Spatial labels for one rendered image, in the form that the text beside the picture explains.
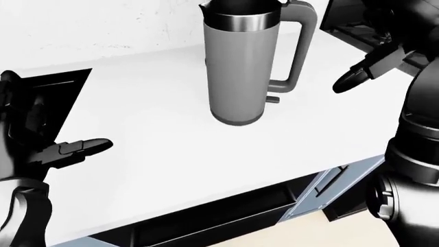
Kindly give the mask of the black open drawer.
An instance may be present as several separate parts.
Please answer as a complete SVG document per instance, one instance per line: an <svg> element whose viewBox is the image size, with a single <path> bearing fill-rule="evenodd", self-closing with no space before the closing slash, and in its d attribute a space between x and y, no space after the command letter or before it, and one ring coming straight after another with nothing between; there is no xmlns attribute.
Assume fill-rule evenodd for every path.
<svg viewBox="0 0 439 247"><path fill-rule="evenodd" d="M315 174L94 234L118 247L207 247L274 226Z"/></svg>

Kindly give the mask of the blue-grey cabinet door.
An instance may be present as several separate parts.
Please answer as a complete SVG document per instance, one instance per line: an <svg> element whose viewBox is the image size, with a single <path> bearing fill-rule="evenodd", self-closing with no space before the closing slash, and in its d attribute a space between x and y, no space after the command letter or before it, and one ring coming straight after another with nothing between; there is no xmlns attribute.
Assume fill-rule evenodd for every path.
<svg viewBox="0 0 439 247"><path fill-rule="evenodd" d="M332 168L318 172L306 189L297 197L296 205L288 209L280 218L279 222L285 222L294 217L324 209L332 203L332 201L338 199L343 193L361 181L362 178L375 170L383 161L384 155L378 155L346 164L349 168L319 197L317 197L315 186Z"/></svg>

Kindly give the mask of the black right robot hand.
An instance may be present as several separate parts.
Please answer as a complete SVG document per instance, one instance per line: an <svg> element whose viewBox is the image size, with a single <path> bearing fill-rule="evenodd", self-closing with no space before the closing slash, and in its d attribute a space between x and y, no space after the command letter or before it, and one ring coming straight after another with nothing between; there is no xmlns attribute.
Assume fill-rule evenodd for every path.
<svg viewBox="0 0 439 247"><path fill-rule="evenodd" d="M364 18L390 40L374 48L333 85L343 93L398 67L411 53L439 56L439 0L361 0Z"/></svg>

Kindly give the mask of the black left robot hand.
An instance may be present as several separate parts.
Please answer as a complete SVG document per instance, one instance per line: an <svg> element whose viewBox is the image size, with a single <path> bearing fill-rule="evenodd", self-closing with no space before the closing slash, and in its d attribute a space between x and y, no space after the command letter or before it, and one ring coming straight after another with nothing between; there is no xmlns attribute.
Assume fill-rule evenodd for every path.
<svg viewBox="0 0 439 247"><path fill-rule="evenodd" d="M6 116L0 114L0 180L31 178L44 180L49 168L63 168L99 154L113 146L109 139L90 139L73 143L25 145L7 134Z"/></svg>

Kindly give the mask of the grey electric kettle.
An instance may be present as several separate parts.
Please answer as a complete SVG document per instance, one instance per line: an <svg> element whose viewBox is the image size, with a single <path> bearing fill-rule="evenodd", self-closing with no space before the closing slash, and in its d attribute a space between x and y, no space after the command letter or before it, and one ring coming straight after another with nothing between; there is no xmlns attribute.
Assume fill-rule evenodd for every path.
<svg viewBox="0 0 439 247"><path fill-rule="evenodd" d="M318 16L305 1L209 0L199 5L203 16L209 107L218 121L232 126L254 123L269 92L291 92L307 57ZM286 80L271 80L281 22L301 25Z"/></svg>

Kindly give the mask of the black countertop appliance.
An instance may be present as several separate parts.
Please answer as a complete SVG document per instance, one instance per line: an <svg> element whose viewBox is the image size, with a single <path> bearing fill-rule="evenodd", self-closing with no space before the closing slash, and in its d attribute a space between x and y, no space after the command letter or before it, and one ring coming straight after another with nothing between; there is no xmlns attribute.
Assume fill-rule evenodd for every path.
<svg viewBox="0 0 439 247"><path fill-rule="evenodd" d="M368 54L390 39L377 33L366 21L363 16L365 9L361 0L329 0L320 29ZM414 52L403 62L415 54L428 61L425 55Z"/></svg>

